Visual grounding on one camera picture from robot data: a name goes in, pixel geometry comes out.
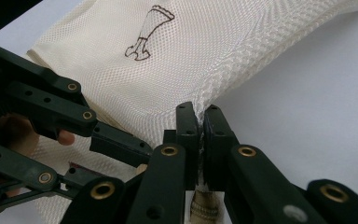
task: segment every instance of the metal screw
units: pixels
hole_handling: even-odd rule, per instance
[[[77,89],[77,85],[75,83],[71,83],[71,84],[68,85],[68,89],[70,91],[74,91],[74,90]]]
[[[89,111],[86,111],[83,113],[83,119],[91,119],[92,118],[92,114]]]
[[[321,186],[320,191],[324,197],[336,203],[345,203],[350,198],[341,188],[334,185]]]
[[[47,184],[51,181],[52,177],[51,173],[43,173],[39,176],[39,182],[41,184]]]
[[[251,147],[240,147],[238,152],[244,157],[253,157],[256,154],[255,150]]]
[[[161,149],[161,154],[164,156],[174,156],[178,154],[178,149],[176,147],[164,147]]]
[[[112,182],[105,181],[94,186],[90,195],[95,200],[102,200],[110,197],[115,192],[115,189],[115,185]]]

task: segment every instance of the white mesh bag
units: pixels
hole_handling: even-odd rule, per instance
[[[358,0],[85,0],[28,52],[36,63],[77,80],[88,102],[111,124],[162,142],[175,128],[175,107],[191,101],[202,112]],[[59,172],[74,161],[128,180],[129,166],[89,153],[89,139],[71,148],[42,139],[35,157]],[[68,202],[38,201],[47,223]]]

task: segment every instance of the sketch of boot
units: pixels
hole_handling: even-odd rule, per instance
[[[126,57],[135,55],[135,61],[142,61],[150,57],[150,52],[145,48],[146,42],[149,37],[164,23],[173,20],[175,17],[167,9],[161,6],[152,6],[142,27],[142,31],[139,34],[138,40],[135,45],[127,48]]]

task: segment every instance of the mesh bag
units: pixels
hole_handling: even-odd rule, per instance
[[[86,0],[51,27],[28,52],[35,63],[77,80],[100,119],[155,147],[175,128],[175,107],[196,114],[238,87],[284,50],[358,0]],[[133,169],[42,139],[34,156],[63,173],[68,161],[128,180]],[[64,199],[39,200],[47,223],[58,223]]]

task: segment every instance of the drawing on bag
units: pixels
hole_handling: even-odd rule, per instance
[[[146,42],[149,37],[164,23],[172,21],[174,15],[161,6],[152,6],[147,12],[144,26],[139,34],[138,40],[134,45],[127,48],[126,57],[132,57],[135,61],[142,61],[150,57],[150,52],[146,49]]]

